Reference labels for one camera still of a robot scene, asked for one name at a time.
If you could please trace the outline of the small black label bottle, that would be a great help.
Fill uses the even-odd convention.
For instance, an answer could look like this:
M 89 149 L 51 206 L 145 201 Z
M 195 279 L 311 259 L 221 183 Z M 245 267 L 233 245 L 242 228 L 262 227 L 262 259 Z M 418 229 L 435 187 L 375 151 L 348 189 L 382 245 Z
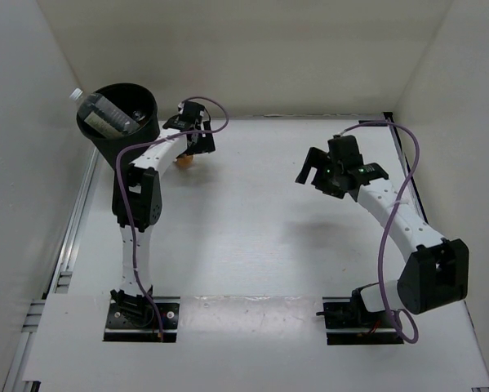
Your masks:
M 137 123 L 143 123 L 147 119 L 148 114 L 142 109 L 136 109 L 132 112 L 131 117 Z

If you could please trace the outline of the black ribbed plastic bin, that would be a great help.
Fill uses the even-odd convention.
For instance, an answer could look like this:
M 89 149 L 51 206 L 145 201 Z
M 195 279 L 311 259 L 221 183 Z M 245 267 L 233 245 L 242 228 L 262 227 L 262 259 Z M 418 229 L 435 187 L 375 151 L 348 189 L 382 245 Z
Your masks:
M 116 83 L 92 93 L 76 88 L 69 96 L 77 106 L 77 125 L 111 166 L 121 150 L 152 142 L 160 134 L 153 94 L 137 84 Z

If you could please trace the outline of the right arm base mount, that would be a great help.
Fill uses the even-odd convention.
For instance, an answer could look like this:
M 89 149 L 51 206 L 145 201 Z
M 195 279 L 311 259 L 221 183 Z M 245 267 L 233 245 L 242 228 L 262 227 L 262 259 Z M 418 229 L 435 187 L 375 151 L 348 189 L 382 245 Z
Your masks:
M 354 289 L 350 297 L 323 297 L 316 313 L 325 323 L 328 345 L 401 345 L 403 339 L 391 326 L 384 311 L 370 313 Z

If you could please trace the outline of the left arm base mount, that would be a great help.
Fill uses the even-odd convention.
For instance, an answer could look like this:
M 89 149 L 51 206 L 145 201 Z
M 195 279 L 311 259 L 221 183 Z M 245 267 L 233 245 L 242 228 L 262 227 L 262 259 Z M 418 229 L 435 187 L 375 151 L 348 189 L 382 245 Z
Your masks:
M 128 296 L 122 290 L 112 290 L 103 341 L 175 343 L 180 321 L 180 297 L 161 296 L 153 301 L 159 315 L 144 296 Z

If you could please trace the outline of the orange juice bottle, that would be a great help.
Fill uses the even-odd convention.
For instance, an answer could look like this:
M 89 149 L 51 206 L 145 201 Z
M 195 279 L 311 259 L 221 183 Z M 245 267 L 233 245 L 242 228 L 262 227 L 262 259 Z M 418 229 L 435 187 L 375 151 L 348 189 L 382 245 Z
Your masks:
M 193 155 L 183 154 L 176 159 L 175 164 L 181 169 L 187 169 L 193 164 Z

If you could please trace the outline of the large clear water bottle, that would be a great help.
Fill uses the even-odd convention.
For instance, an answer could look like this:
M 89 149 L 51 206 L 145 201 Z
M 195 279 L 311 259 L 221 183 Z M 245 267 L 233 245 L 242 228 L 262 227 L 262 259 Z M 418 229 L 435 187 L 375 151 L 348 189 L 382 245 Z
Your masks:
M 139 124 L 100 93 L 85 95 L 76 88 L 69 96 L 78 109 L 78 118 L 83 120 L 106 139 L 128 136 L 139 129 Z

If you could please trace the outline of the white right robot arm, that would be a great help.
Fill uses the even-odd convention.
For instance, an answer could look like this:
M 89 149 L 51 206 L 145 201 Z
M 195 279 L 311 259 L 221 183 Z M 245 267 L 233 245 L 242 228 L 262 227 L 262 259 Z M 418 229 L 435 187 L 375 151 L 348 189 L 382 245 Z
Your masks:
M 349 195 L 370 212 L 396 244 L 405 261 L 400 277 L 360 291 L 349 316 L 358 326 L 375 321 L 387 305 L 423 314 L 462 301 L 468 293 L 469 249 L 429 226 L 412 207 L 397 200 L 389 174 L 378 163 L 365 163 L 354 136 L 334 136 L 328 150 L 309 149 L 296 182 L 335 198 Z

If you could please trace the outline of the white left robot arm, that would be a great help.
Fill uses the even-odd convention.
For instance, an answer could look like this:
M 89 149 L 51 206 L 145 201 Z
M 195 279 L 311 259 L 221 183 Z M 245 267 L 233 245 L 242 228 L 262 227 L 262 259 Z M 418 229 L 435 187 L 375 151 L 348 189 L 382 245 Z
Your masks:
M 122 235 L 122 282 L 111 291 L 112 300 L 130 301 L 126 317 L 137 327 L 151 323 L 154 307 L 147 300 L 153 295 L 149 272 L 150 242 L 153 227 L 162 213 L 161 178 L 176 164 L 192 164 L 196 154 L 216 150 L 211 115 L 199 103 L 201 96 L 178 104 L 178 113 L 162 126 L 161 136 L 122 148 L 116 155 L 112 209 Z

